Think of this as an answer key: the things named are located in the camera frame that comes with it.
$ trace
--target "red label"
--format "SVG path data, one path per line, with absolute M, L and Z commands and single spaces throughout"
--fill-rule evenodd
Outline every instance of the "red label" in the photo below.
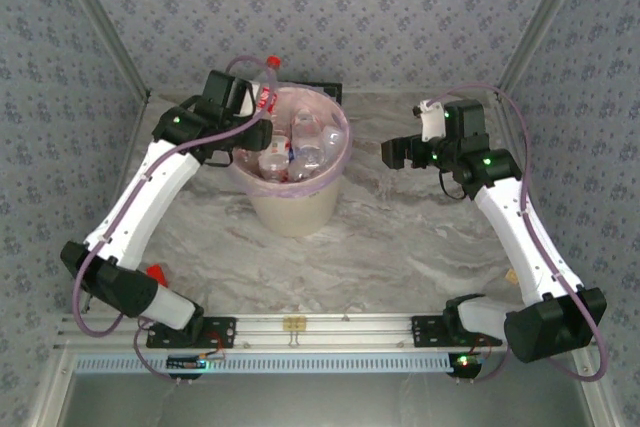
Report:
M 258 100 L 258 110 L 264 109 L 264 106 L 267 105 L 267 99 L 269 98 L 269 92 L 271 92 L 269 87 L 264 87 L 262 89 L 262 93 L 260 94 L 260 99 Z M 267 112 L 269 112 L 270 114 L 273 113 L 273 106 L 276 105 L 276 99 L 277 98 L 278 98 L 278 94 L 274 92 L 273 99 L 271 100 L 271 105 L 269 105 L 269 108 L 267 109 Z

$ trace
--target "black bracket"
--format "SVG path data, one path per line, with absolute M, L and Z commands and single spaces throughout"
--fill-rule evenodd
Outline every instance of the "black bracket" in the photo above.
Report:
M 149 349 L 231 349 L 236 338 L 237 319 L 234 317 L 204 317 L 202 330 L 195 342 L 182 335 L 176 335 L 174 329 L 155 323 L 149 328 L 147 348 Z
M 411 317 L 411 332 L 413 334 L 413 346 L 419 347 L 478 347 L 502 345 L 500 339 L 478 334 L 474 332 L 457 332 L 451 334 L 442 315 L 416 315 Z

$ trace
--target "beige trash can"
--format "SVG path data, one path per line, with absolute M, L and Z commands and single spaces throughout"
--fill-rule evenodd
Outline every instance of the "beige trash can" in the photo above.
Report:
M 227 171 L 245 191 L 262 223 L 285 237 L 303 237 L 322 228 L 331 218 L 340 193 L 342 172 L 351 155 L 352 136 L 342 108 L 329 96 L 304 86 L 278 89 L 276 108 L 303 103 L 320 122 L 340 128 L 346 137 L 343 149 L 324 172 L 297 183 L 267 182 L 245 164 L 234 162 Z

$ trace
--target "patterned wallpaper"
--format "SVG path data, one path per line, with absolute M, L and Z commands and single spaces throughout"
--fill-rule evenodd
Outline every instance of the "patterned wallpaper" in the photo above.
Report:
M 298 80 L 394 89 L 497 82 L 540 0 L 101 0 L 144 81 L 201 88 L 238 54 Z
M 603 329 L 640 425 L 640 0 L 567 0 L 515 90 L 542 217 L 609 307 Z
M 69 312 L 68 239 L 113 194 L 139 105 L 76 0 L 1 0 L 0 425 L 21 425 Z

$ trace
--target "floor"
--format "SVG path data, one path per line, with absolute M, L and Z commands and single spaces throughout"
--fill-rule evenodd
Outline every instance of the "floor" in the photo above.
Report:
M 445 197 L 437 172 L 392 171 L 380 159 L 381 142 L 420 131 L 411 107 L 424 98 L 344 95 L 353 155 L 336 212 L 318 233 L 272 234 L 224 169 L 202 167 L 152 235 L 143 267 L 162 263 L 170 287 L 207 313 L 431 312 L 476 292 L 517 302 L 519 289 L 505 280 L 506 254 L 478 208 Z M 151 97 L 129 175 L 171 106 Z M 486 114 L 500 145 L 494 116 Z

